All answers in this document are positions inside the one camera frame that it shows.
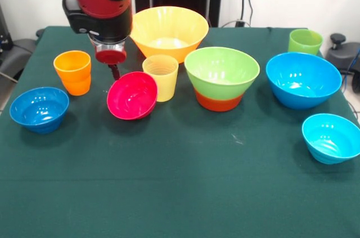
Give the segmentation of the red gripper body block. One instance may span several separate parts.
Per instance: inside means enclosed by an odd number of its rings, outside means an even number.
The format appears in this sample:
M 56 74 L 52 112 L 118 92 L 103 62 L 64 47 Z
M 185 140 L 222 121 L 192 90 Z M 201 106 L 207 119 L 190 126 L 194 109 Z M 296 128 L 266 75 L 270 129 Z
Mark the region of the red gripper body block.
M 95 57 L 103 64 L 116 65 L 125 61 L 127 53 L 122 46 L 96 46 Z

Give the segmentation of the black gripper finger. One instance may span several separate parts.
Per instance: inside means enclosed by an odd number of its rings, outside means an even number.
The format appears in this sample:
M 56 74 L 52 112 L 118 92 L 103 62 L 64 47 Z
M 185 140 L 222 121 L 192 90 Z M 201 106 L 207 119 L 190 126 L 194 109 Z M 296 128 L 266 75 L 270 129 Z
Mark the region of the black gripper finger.
M 120 78 L 121 74 L 120 74 L 117 64 L 108 65 L 108 67 L 110 68 L 110 70 L 112 72 L 114 80 L 118 80 Z

